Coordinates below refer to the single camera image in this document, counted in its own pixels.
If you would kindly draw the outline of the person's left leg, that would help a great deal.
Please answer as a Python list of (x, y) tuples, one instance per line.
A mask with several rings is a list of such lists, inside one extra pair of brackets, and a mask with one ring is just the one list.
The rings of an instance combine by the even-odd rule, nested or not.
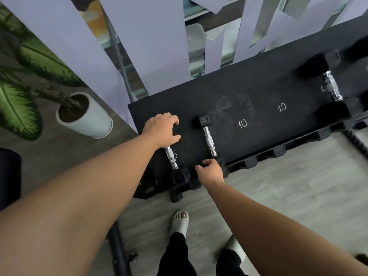
[(197, 276), (196, 270), (189, 261), (186, 238), (175, 232), (170, 236), (160, 263), (157, 276)]

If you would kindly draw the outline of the black cushioned seat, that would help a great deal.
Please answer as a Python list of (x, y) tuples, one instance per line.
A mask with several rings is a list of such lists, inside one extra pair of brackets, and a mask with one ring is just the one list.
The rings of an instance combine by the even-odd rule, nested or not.
[(21, 198), (21, 156), (0, 148), (0, 211)]

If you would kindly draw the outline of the green leafy plant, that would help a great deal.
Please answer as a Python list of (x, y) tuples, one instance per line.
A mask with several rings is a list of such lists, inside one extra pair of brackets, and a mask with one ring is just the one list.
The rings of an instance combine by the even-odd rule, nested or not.
[(67, 95), (56, 87), (86, 84), (1, 2), (0, 54), (19, 64), (0, 63), (0, 127), (21, 139), (37, 140), (44, 124), (35, 98), (58, 104), (64, 122), (76, 121), (87, 112), (87, 97)]

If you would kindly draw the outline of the white chair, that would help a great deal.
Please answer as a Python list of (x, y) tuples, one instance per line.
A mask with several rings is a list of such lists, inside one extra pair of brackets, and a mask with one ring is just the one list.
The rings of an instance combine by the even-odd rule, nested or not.
[(206, 34), (201, 24), (186, 26), (191, 79), (204, 75)]

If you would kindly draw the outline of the small black hex dumbbell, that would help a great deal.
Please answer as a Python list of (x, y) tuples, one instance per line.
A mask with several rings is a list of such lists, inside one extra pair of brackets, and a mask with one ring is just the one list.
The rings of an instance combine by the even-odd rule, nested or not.
[(217, 153), (212, 135), (209, 130), (209, 127), (213, 124), (212, 118), (210, 117), (209, 114), (201, 114), (201, 115), (195, 116), (192, 123), (195, 128), (203, 129), (206, 143), (210, 150), (211, 156), (217, 161), (219, 166), (222, 168), (223, 177), (227, 178), (229, 175), (229, 171), (228, 171), (228, 168), (225, 167), (226, 161), (224, 157), (222, 157), (219, 153)]
[(189, 182), (191, 178), (190, 170), (188, 167), (179, 166), (177, 164), (175, 154), (170, 146), (165, 148), (165, 153), (172, 167), (172, 171), (169, 171), (167, 175), (168, 181), (172, 189), (178, 191)]

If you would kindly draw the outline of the person's slipper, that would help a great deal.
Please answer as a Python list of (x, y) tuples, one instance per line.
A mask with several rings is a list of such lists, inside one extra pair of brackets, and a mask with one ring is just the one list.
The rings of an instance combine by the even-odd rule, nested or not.
[(234, 234), (231, 235), (227, 245), (221, 251), (222, 255), (224, 253), (229, 253), (232, 258), (239, 262), (239, 264), (242, 264), (242, 262), (246, 259), (246, 253), (244, 252), (240, 243), (237, 241)]
[(180, 210), (172, 218), (170, 235), (180, 233), (186, 238), (186, 233), (189, 225), (189, 214), (185, 210)]

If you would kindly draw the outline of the person's leg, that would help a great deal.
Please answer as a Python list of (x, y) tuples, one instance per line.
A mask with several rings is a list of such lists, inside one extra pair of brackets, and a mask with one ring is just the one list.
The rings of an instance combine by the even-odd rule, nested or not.
[(249, 276), (241, 269), (239, 255), (230, 249), (223, 249), (216, 264), (216, 276)]
[(170, 236), (160, 263), (157, 276), (197, 276), (196, 270), (189, 261), (186, 238), (175, 232)]

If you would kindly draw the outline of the black dumbbell rack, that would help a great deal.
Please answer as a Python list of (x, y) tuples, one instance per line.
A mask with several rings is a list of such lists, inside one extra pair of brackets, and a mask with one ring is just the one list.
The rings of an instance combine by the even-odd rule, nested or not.
[[(183, 192), (200, 188), (194, 167), (211, 157), (203, 129), (192, 123), (197, 115), (212, 118), (209, 130), (229, 173), (281, 157), (291, 148), (326, 139), (358, 122), (363, 122), (358, 129), (368, 126), (364, 109), (353, 119), (322, 124), (317, 110), (332, 99), (319, 76), (306, 79), (297, 71), (310, 57), (337, 49), (341, 62), (331, 72), (340, 93), (360, 100), (368, 88), (368, 57), (350, 61), (346, 50), (367, 35), (368, 13), (130, 104), (139, 134), (156, 114), (170, 112), (180, 120), (173, 131), (182, 138), (172, 150), (177, 164), (189, 168), (191, 178), (178, 191), (170, 186), (172, 202), (180, 201)], [(172, 169), (164, 149), (148, 166), (156, 177)]]

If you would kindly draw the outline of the person's right leg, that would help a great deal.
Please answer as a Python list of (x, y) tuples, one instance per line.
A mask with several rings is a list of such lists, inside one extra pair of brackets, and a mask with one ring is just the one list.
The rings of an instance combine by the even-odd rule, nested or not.
[(241, 269), (239, 255), (230, 249), (223, 249), (216, 264), (216, 276), (249, 276)]

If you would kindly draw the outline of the person's right hand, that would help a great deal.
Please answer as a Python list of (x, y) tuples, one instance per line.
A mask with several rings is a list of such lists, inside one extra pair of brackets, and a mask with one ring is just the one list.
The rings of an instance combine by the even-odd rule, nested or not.
[(203, 160), (202, 166), (206, 169), (205, 176), (198, 177), (198, 179), (206, 189), (214, 186), (224, 185), (222, 168), (215, 159)]

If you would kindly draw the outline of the large black hex dumbbell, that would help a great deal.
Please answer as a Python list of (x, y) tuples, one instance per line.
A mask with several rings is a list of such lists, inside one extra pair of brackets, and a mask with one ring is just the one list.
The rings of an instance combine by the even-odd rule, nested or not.
[[(346, 50), (346, 56), (350, 61), (358, 61), (368, 57), (368, 35), (360, 38), (349, 47)], [(362, 93), (360, 100), (364, 106), (364, 110), (368, 111), (368, 88)]]
[(320, 52), (306, 60), (297, 69), (299, 75), (310, 79), (320, 77), (332, 101), (317, 110), (322, 124), (350, 120), (363, 112), (364, 106), (357, 97), (343, 97), (331, 72), (341, 62), (337, 49)]

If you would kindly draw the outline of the person's right forearm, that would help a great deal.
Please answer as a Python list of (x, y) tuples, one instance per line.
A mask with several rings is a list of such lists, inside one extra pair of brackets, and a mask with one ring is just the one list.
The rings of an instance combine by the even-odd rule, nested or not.
[(368, 266), (223, 181), (205, 188), (262, 276), (368, 276)]

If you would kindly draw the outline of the person's left hand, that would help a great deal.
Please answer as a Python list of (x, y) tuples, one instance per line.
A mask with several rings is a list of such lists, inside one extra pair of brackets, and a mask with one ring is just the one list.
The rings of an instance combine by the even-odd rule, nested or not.
[(165, 148), (164, 136), (174, 135), (173, 126), (178, 124), (179, 119), (176, 115), (170, 113), (157, 114), (145, 123), (142, 135), (149, 137), (156, 148)]

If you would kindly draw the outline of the black metal bar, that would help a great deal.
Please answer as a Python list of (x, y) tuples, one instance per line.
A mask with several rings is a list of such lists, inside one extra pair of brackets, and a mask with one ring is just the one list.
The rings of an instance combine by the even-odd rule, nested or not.
[(106, 240), (112, 255), (114, 276), (132, 276), (130, 264), (137, 260), (139, 254), (134, 252), (129, 255), (125, 254), (117, 220), (111, 226)]

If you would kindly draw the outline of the person's left forearm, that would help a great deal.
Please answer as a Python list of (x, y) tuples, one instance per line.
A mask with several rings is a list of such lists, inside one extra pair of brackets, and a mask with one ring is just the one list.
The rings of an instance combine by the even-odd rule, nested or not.
[(144, 133), (1, 211), (0, 276), (85, 276), (162, 140)]

